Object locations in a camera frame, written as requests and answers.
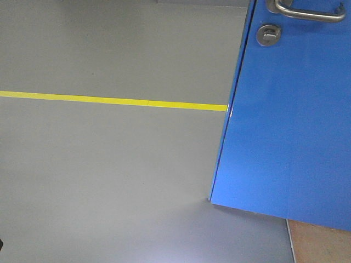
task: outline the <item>orange floor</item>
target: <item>orange floor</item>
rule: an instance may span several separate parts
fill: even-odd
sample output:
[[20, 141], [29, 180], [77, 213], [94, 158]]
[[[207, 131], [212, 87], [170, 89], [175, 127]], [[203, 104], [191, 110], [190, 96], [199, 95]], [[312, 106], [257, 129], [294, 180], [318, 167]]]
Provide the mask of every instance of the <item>orange floor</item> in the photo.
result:
[[296, 263], [351, 263], [351, 232], [289, 220]]

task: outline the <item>metal door handle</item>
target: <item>metal door handle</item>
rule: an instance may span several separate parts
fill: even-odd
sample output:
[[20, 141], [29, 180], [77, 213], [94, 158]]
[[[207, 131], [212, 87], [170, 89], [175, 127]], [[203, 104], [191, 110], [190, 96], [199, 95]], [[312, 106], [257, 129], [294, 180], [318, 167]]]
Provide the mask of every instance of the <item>metal door handle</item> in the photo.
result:
[[289, 18], [338, 23], [341, 22], [346, 16], [343, 3], [340, 3], [340, 6], [335, 10], [334, 14], [291, 8], [291, 3], [292, 1], [286, 0], [266, 0], [267, 7], [271, 12], [279, 13], [284, 16], [288, 16]]

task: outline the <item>yellow line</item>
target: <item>yellow line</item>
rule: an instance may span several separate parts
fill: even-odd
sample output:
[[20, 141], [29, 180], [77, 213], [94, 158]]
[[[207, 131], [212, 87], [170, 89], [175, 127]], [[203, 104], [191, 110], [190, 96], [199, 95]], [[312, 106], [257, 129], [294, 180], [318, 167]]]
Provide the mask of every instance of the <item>yellow line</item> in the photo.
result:
[[39, 100], [96, 102], [96, 103], [105, 103], [105, 104], [137, 105], [137, 106], [163, 107], [163, 108], [188, 108], [192, 110], [207, 110], [207, 111], [226, 111], [227, 110], [226, 105], [217, 105], [217, 104], [101, 98], [101, 97], [90, 97], [90, 96], [59, 95], [59, 94], [45, 94], [45, 93], [29, 93], [29, 92], [0, 91], [0, 97], [39, 99]]

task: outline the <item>blue door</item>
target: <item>blue door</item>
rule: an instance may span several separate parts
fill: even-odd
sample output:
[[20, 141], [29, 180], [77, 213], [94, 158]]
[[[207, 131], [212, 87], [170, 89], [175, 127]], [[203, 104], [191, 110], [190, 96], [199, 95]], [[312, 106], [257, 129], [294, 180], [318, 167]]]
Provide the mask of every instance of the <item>blue door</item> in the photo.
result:
[[250, 2], [211, 202], [351, 230], [351, 3], [280, 1]]

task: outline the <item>gray floor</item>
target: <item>gray floor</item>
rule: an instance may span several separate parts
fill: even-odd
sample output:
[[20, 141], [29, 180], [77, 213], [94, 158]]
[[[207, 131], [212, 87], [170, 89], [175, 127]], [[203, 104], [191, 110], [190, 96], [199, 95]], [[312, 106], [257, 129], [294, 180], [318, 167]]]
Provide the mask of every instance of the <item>gray floor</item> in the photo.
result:
[[284, 220], [206, 201], [223, 112], [0, 98], [1, 263], [289, 263]]
[[[245, 9], [0, 1], [0, 90], [226, 104]], [[0, 98], [1, 263], [290, 263], [206, 201], [224, 112]]]
[[1, 90], [227, 104], [245, 8], [1, 0]]

